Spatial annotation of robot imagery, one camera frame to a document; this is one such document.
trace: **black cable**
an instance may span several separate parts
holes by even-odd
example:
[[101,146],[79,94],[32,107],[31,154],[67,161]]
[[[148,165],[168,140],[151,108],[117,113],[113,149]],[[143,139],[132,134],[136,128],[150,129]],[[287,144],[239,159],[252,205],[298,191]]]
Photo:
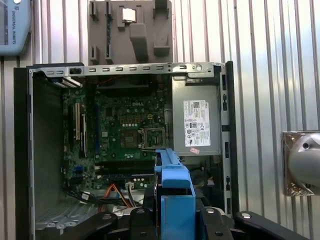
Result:
[[[99,197],[99,196],[95,196],[91,193],[87,193],[87,192],[82,192],[82,191],[78,191],[76,189],[72,189],[70,187],[68,188],[63,188],[64,192],[70,196],[73,197],[81,202],[84,203],[89,203],[89,204],[96,204],[96,205],[104,205],[104,204],[112,204],[112,205],[118,205],[118,206],[125,206],[125,203],[122,201],[121,198],[118,197]],[[134,201],[135,204],[138,206],[141,206],[140,203]]]

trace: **green motherboard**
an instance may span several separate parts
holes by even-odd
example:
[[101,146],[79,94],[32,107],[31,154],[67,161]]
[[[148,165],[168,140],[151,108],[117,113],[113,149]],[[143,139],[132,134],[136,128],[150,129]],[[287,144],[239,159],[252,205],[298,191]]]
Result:
[[155,150],[168,142],[168,88],[157,84],[143,96],[133,91],[117,96],[92,83],[64,90],[63,171],[69,182],[83,190],[114,182],[132,182],[136,189],[153,185]]

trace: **corrugated metal wall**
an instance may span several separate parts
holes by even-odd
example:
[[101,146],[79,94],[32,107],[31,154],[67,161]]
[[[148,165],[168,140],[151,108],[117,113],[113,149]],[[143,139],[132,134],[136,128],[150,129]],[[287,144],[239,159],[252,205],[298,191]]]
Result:
[[[32,2],[32,46],[0,64],[0,239],[15,236],[13,67],[87,63],[88,1]],[[283,195],[281,150],[282,131],[320,128],[320,1],[172,4],[175,62],[234,61],[240,209],[320,239],[320,197]]]

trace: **blue device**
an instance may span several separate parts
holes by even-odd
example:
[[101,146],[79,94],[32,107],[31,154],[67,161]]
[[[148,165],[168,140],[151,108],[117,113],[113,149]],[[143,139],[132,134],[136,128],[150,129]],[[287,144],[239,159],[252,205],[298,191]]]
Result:
[[31,25],[31,0],[0,0],[0,56],[17,56]]
[[154,167],[161,182],[161,189],[155,192],[160,198],[161,239],[195,240],[196,193],[189,170],[172,149],[157,149],[156,153],[161,159]]

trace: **white label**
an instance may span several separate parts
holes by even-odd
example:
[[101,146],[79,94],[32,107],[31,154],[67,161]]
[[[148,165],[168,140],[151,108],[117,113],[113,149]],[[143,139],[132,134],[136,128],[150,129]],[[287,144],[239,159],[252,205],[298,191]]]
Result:
[[205,100],[183,101],[186,147],[210,146],[209,104]]
[[88,200],[89,199],[89,195],[85,194],[85,193],[82,193],[82,199],[84,200]]

